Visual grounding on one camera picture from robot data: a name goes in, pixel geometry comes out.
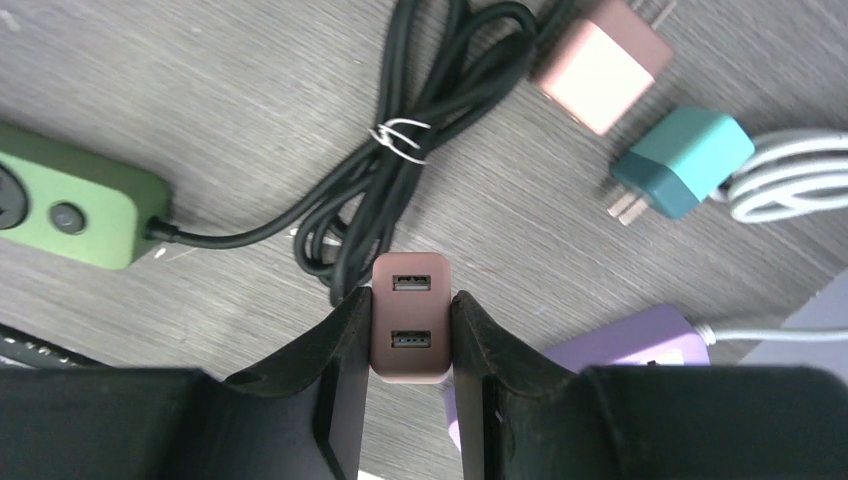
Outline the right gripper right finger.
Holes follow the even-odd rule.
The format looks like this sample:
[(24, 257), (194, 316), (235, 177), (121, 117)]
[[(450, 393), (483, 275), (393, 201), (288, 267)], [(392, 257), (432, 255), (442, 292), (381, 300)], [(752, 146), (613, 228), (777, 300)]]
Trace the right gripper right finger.
[(847, 387), (805, 366), (571, 372), (451, 304), (468, 479), (843, 479)]

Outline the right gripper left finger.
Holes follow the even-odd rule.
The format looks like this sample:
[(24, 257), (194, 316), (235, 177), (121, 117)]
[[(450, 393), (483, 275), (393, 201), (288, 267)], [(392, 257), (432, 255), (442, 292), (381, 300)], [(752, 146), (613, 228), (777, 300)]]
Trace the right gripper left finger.
[(1, 367), (5, 479), (354, 479), (372, 293), (219, 380), (190, 367)]

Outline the pink plug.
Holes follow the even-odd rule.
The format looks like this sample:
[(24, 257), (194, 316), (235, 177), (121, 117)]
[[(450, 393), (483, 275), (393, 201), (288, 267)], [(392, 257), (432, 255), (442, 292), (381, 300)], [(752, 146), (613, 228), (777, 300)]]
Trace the pink plug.
[(532, 81), (570, 117), (603, 136), (673, 56), (671, 45), (628, 3), (595, 1), (566, 28)]
[(372, 269), (370, 366), (397, 384), (438, 384), (452, 363), (451, 267), (433, 252), (389, 252)]

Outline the purple power strip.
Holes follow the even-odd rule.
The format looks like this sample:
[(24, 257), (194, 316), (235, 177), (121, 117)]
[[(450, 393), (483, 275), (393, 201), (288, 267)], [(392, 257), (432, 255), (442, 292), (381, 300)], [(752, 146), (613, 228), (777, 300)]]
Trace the purple power strip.
[(708, 365), (708, 347), (717, 337), (697, 326), (676, 307), (663, 304), (561, 341), (541, 352), (500, 353), (499, 369), (527, 372), (539, 364), (533, 354), (570, 372), (595, 365)]

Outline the teal plug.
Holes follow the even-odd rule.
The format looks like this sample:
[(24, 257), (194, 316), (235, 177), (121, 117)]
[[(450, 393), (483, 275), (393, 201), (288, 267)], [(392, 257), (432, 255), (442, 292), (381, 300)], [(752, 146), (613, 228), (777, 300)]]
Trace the teal plug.
[(679, 220), (700, 205), (754, 154), (729, 114), (681, 106), (611, 166), (625, 193), (608, 213), (628, 225), (648, 209)]

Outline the green power strip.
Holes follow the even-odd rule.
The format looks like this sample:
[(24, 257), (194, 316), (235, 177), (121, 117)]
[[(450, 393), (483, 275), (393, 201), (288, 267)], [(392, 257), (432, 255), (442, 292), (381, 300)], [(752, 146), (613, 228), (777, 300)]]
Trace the green power strip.
[(156, 246), (146, 227), (172, 191), (147, 170), (1, 125), (1, 236), (108, 270)]

